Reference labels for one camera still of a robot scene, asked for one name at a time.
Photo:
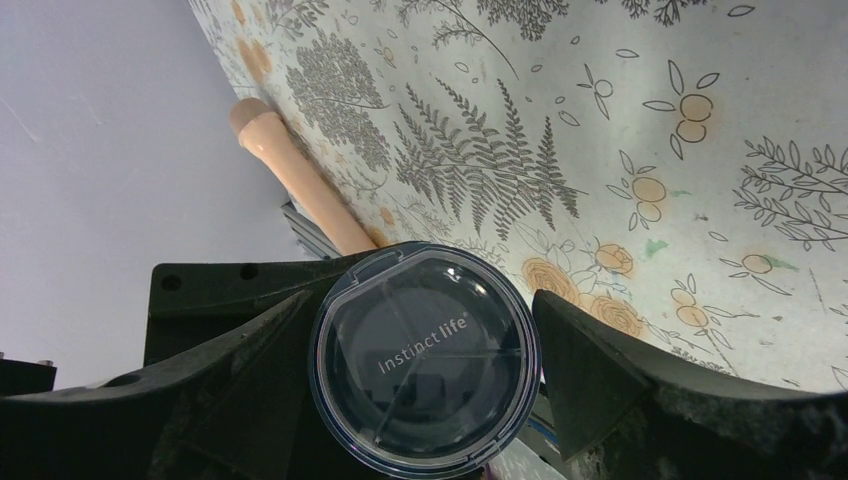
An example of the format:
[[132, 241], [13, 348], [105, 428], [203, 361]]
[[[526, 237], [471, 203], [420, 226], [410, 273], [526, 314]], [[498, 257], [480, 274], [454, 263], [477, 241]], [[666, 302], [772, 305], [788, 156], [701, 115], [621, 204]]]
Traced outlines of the floral patterned table mat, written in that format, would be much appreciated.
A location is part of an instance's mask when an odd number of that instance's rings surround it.
[[704, 367], [847, 387], [843, 1], [194, 1], [377, 245]]

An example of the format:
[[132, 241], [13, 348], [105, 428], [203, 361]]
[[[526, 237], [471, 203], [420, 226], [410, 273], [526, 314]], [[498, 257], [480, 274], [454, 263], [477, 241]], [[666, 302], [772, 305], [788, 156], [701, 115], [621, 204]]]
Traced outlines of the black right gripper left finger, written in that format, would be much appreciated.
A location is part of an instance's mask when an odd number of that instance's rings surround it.
[[305, 290], [98, 387], [6, 397], [5, 479], [306, 479], [332, 439], [309, 392]]

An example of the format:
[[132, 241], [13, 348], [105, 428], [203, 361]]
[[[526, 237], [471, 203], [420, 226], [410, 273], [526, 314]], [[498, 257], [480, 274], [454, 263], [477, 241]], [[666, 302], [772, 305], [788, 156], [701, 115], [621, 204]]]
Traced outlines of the aluminium rail frame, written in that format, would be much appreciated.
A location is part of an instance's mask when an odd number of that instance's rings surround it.
[[324, 232], [298, 209], [298, 204], [289, 201], [281, 206], [281, 211], [289, 222], [299, 243], [312, 256], [321, 260], [339, 258], [341, 254]]

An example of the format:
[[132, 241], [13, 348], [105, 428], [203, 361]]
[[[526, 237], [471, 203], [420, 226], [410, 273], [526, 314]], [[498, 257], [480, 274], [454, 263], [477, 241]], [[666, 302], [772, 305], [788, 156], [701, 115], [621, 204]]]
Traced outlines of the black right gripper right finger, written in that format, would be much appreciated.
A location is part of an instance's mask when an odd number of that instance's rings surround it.
[[719, 373], [540, 290], [532, 315], [568, 479], [843, 479], [847, 396]]

